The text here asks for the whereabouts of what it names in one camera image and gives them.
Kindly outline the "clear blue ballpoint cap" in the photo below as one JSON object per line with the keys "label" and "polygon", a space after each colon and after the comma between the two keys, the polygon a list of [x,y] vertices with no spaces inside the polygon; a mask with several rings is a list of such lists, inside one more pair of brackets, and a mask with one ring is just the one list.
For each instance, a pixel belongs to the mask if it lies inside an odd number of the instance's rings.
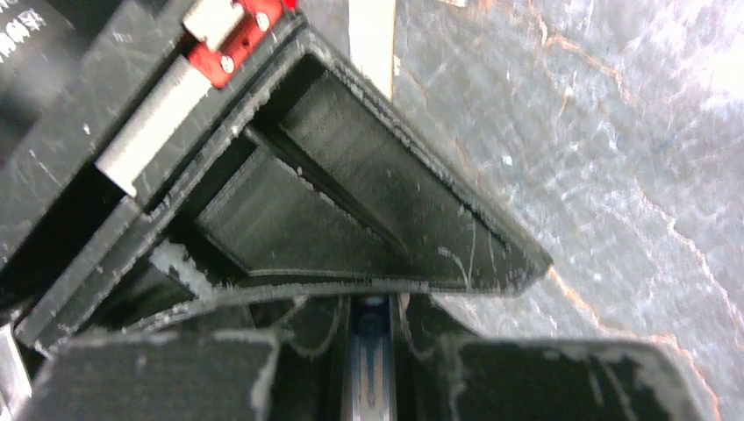
{"label": "clear blue ballpoint cap", "polygon": [[387,296],[351,301],[340,418],[397,418],[395,359]]}

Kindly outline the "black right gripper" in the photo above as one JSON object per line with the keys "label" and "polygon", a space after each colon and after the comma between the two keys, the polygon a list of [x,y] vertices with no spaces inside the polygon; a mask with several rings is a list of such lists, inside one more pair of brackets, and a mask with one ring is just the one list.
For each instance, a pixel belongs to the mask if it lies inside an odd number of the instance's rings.
{"label": "black right gripper", "polygon": [[148,249],[215,139],[235,137],[237,105],[305,24],[282,4],[236,39],[222,89],[185,57],[185,1],[123,3],[1,172],[1,299],[65,303],[106,289]]}

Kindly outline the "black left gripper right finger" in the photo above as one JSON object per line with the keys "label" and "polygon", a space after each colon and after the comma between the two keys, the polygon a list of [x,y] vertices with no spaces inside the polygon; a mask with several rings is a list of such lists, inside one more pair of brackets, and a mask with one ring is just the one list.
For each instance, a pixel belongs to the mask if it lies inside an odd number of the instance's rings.
{"label": "black left gripper right finger", "polygon": [[427,294],[394,296],[391,322],[394,350],[412,358],[441,358],[483,338]]}

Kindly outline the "clear blue ballpoint pen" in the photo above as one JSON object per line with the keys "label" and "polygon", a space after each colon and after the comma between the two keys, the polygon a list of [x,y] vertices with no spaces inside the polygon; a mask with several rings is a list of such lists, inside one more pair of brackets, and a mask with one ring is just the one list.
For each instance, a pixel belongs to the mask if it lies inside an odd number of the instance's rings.
{"label": "clear blue ballpoint pen", "polygon": [[348,2],[348,37],[353,64],[388,99],[393,92],[395,0]]}

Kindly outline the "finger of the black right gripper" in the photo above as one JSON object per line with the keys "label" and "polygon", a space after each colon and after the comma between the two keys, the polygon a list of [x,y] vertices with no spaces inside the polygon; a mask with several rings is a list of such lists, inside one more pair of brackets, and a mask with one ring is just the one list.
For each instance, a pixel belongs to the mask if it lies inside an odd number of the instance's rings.
{"label": "finger of the black right gripper", "polygon": [[545,250],[309,26],[272,32],[248,64],[135,177],[21,320],[21,342],[55,351],[144,265],[192,298],[135,317],[141,329],[291,296],[510,296],[547,272]]}

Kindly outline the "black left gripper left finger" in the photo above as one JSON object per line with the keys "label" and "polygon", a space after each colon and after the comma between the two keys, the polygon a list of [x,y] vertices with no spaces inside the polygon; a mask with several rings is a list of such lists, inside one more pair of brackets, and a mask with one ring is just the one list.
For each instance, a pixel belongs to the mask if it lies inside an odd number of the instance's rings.
{"label": "black left gripper left finger", "polygon": [[300,296],[250,304],[254,325],[277,332],[305,358],[317,358],[331,346],[347,321],[345,296]]}

